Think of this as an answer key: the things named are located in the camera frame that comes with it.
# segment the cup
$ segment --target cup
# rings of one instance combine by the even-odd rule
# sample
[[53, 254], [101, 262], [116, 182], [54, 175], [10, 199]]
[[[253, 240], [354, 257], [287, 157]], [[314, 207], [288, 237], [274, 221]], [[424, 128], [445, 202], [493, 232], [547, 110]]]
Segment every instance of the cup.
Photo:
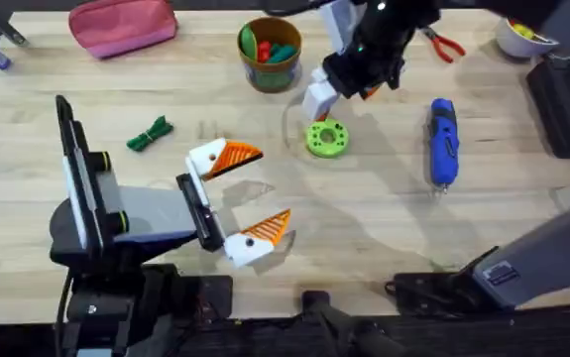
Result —
[[275, 17], [264, 17], [247, 24], [256, 36], [256, 43], [291, 45], [296, 51], [289, 59], [279, 63], [260, 63], [245, 56], [240, 46], [240, 32], [237, 36], [238, 53], [243, 61], [249, 82], [259, 91], [277, 93], [287, 89], [298, 68], [302, 45], [299, 31], [290, 22]]
[[496, 41], [506, 54], [528, 59], [534, 56], [546, 54], [558, 47], [555, 41], [542, 41], [528, 39], [513, 29], [512, 23], [508, 19], [501, 19], [496, 27]]

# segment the pink pouch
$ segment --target pink pouch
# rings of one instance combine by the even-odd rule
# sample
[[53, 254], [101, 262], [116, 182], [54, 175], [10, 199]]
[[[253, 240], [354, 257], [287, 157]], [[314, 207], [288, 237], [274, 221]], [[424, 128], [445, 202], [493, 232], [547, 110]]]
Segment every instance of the pink pouch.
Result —
[[166, 0], [98, 0], [68, 15], [77, 42], [104, 59], [171, 39], [178, 24]]

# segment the green gear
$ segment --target green gear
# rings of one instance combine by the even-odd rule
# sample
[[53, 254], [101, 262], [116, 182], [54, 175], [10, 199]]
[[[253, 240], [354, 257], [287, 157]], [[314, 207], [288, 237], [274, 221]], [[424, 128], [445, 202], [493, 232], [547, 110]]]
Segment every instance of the green gear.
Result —
[[306, 128], [306, 147], [320, 158], [336, 158], [348, 147], [348, 130], [333, 118], [313, 122]]

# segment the white bowl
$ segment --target white bowl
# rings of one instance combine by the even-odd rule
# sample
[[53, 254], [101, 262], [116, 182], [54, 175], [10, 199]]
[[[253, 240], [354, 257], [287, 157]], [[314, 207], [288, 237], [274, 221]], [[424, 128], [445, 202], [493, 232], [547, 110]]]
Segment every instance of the white bowl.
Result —
[[506, 54], [517, 58], [546, 54], [559, 45], [555, 41], [546, 43], [523, 37], [513, 29], [508, 19], [501, 19], [496, 27], [496, 42]]

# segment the sticker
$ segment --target sticker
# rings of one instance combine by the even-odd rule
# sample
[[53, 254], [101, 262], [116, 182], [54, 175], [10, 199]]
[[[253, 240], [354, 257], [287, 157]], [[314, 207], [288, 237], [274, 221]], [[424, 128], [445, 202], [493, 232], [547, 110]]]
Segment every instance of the sticker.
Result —
[[274, 90], [289, 86], [295, 78], [295, 71], [297, 69], [297, 62], [290, 68], [279, 72], [262, 72], [248, 66], [246, 63], [244, 63], [244, 65], [249, 79], [254, 82], [257, 87]]
[[512, 279], [519, 278], [520, 274], [508, 261], [502, 261], [483, 271], [483, 277], [493, 286], [499, 286]]

